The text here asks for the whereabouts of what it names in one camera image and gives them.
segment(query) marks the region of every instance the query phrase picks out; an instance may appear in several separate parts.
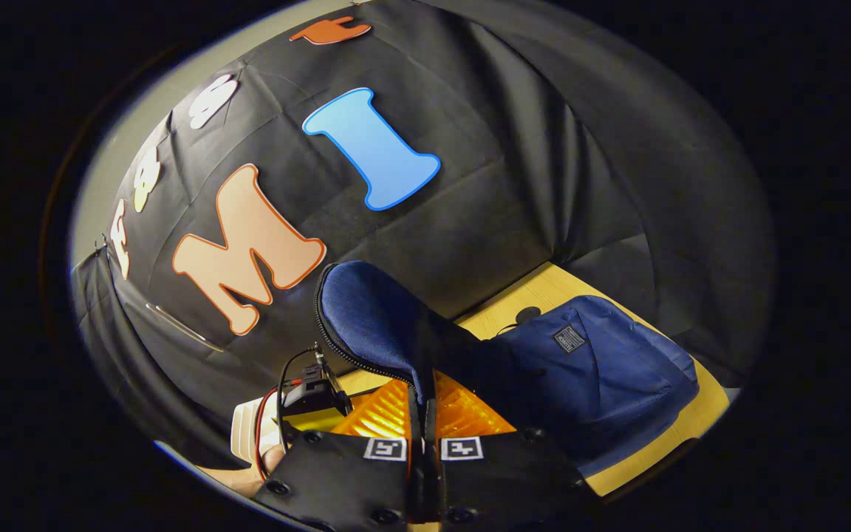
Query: peach letter m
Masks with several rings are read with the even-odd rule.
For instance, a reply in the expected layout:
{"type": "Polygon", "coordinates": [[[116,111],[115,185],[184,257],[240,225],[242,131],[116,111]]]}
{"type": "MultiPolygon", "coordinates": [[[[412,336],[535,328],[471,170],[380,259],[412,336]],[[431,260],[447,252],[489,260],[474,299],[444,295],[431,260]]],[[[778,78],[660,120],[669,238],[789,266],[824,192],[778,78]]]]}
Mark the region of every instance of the peach letter m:
{"type": "Polygon", "coordinates": [[[256,257],[271,272],[271,283],[290,289],[324,260],[327,247],[320,239],[305,239],[275,210],[258,188],[258,169],[241,166],[216,194],[216,212],[225,246],[199,236],[183,236],[173,253],[173,270],[189,276],[229,320],[237,335],[258,323],[258,310],[240,305],[229,290],[271,304],[271,292],[256,257]]]}

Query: yellow table surface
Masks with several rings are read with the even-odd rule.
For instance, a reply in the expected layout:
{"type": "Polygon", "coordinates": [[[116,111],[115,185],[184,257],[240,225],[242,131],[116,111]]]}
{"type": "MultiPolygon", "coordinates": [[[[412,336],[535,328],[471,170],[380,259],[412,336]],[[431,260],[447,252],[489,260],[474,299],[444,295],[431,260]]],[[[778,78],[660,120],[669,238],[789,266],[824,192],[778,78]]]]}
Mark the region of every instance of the yellow table surface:
{"type": "MultiPolygon", "coordinates": [[[[501,327],[514,323],[514,316],[517,316],[517,313],[525,307],[539,307],[542,313],[546,313],[576,296],[600,296],[609,299],[577,277],[546,262],[482,304],[468,316],[457,320],[456,323],[471,331],[480,340],[485,340],[494,337],[501,327]]],[[[619,303],[615,301],[612,303],[624,310],[632,319],[656,330],[651,324],[619,303]]],[[[602,496],[625,485],[626,482],[651,468],[686,439],[705,434],[705,431],[712,427],[720,415],[727,410],[728,398],[718,381],[698,361],[695,361],[695,372],[698,375],[700,388],[698,396],[683,408],[678,415],[678,420],[631,457],[588,477],[587,482],[593,491],[602,496]]],[[[369,390],[387,381],[389,377],[365,371],[354,371],[340,377],[341,386],[348,394],[369,390]]],[[[413,529],[418,530],[419,525],[414,526],[413,529]]]]}

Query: blue fabric pouch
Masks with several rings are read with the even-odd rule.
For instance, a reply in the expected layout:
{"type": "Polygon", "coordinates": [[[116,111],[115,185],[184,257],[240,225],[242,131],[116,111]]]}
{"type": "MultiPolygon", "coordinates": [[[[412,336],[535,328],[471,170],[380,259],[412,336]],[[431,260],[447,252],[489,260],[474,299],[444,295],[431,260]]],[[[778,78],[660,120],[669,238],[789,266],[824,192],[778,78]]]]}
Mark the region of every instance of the blue fabric pouch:
{"type": "Polygon", "coordinates": [[[606,299],[578,296],[479,341],[365,262],[328,266],[318,324],[355,366],[412,383],[428,400],[438,369],[515,427],[552,435],[597,474],[662,434],[698,394],[694,361],[606,299]]]}

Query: red wire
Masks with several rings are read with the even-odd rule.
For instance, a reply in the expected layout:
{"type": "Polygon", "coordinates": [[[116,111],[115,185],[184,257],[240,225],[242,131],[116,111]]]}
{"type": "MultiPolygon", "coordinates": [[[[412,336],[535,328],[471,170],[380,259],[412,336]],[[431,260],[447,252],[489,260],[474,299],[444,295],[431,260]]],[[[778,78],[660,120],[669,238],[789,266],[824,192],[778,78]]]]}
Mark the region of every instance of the red wire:
{"type": "MultiPolygon", "coordinates": [[[[291,385],[297,386],[304,379],[303,378],[295,378],[295,380],[291,381],[291,385]]],[[[256,425],[254,425],[254,454],[256,457],[256,465],[258,468],[258,474],[261,475],[262,482],[267,481],[267,475],[264,473],[267,471],[267,467],[264,467],[264,461],[261,457],[261,417],[264,414],[264,402],[267,401],[267,398],[270,397],[271,394],[276,392],[278,389],[277,386],[271,388],[271,391],[267,392],[266,396],[261,398],[261,403],[258,404],[258,414],[256,417],[256,425]]]]}

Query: black cloth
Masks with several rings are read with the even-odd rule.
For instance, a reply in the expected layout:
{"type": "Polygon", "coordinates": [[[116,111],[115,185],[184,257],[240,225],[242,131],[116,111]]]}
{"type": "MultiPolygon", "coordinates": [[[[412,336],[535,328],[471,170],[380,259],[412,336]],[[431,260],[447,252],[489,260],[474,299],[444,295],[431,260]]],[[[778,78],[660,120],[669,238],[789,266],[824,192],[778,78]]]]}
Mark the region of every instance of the black cloth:
{"type": "Polygon", "coordinates": [[[537,3],[376,0],[315,21],[347,15],[347,26],[372,30],[322,47],[288,41],[307,21],[186,95],[115,198],[131,205],[136,166],[156,147],[159,181],[144,211],[124,219],[129,278],[112,246],[98,255],[111,272],[95,259],[75,271],[90,282],[75,284],[75,298],[90,310],[81,329],[92,357],[152,434],[202,465],[236,460],[234,406],[320,340],[318,274],[357,259],[446,318],[550,260],[655,324],[723,385],[743,384],[769,317],[770,220],[742,148],[688,85],[607,31],[537,3]],[[223,74],[239,88],[193,130],[189,106],[223,74]],[[442,161],[428,185],[381,212],[364,205],[367,184],[338,148],[301,131],[310,112],[357,87],[374,91],[372,105],[413,149],[442,161]],[[216,192],[247,163],[274,208],[328,251],[296,287],[269,285],[271,305],[237,297],[260,319],[236,336],[171,260],[187,233],[224,244],[216,192]]]}

